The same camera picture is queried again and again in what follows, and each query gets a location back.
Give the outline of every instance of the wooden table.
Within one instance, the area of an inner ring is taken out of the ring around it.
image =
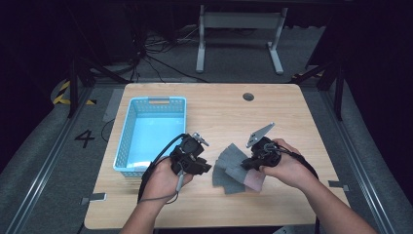
[[[243,94],[254,95],[253,101]],[[133,97],[187,98],[187,133],[199,132],[208,141],[201,157],[214,164],[235,143],[246,155],[249,135],[275,122],[267,137],[284,138],[316,169],[320,181],[338,180],[306,101],[296,85],[270,84],[131,84],[125,88],[94,193],[106,201],[90,203],[85,225],[90,229],[121,228],[136,205],[140,179],[126,178],[112,168],[129,101]],[[184,186],[179,198],[159,214],[158,228],[211,226],[282,226],[311,224],[315,214],[295,188],[267,176],[260,193],[225,195],[212,186],[212,170]],[[330,188],[348,204],[342,188]]]

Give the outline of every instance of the white metal stand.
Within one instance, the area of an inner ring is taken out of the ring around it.
[[[276,73],[283,74],[282,64],[277,54],[277,45],[282,34],[282,26],[285,21],[287,8],[280,13],[216,13],[205,12],[204,5],[200,10],[200,47],[198,49],[197,69],[198,73],[204,72],[206,55],[205,28],[265,28],[275,29],[276,35],[273,42],[268,42],[268,50],[273,60]]]

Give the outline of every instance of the blue plastic basket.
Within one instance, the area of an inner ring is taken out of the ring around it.
[[[142,176],[151,161],[180,134],[185,133],[185,97],[131,99],[113,169],[124,176]],[[178,140],[165,155],[169,155]]]

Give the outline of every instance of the person's left hand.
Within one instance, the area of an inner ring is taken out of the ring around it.
[[[170,158],[167,158],[158,164],[145,186],[141,200],[160,198],[168,195],[174,195],[176,193],[176,185],[179,181],[179,176],[172,171],[170,166]],[[190,182],[192,178],[193,175],[185,174],[182,186]],[[155,201],[164,205],[172,197],[173,196],[170,196],[168,198]]]

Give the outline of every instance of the person's right hand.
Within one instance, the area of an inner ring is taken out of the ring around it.
[[[300,154],[300,152],[296,148],[287,144],[283,139],[276,138],[273,139],[273,142],[288,149],[291,152]],[[266,176],[276,177],[286,185],[298,189],[301,189],[302,186],[304,186],[305,183],[308,182],[308,179],[315,179],[311,172],[308,171],[300,162],[286,153],[282,153],[282,159],[275,167],[272,168],[261,166],[259,170]]]

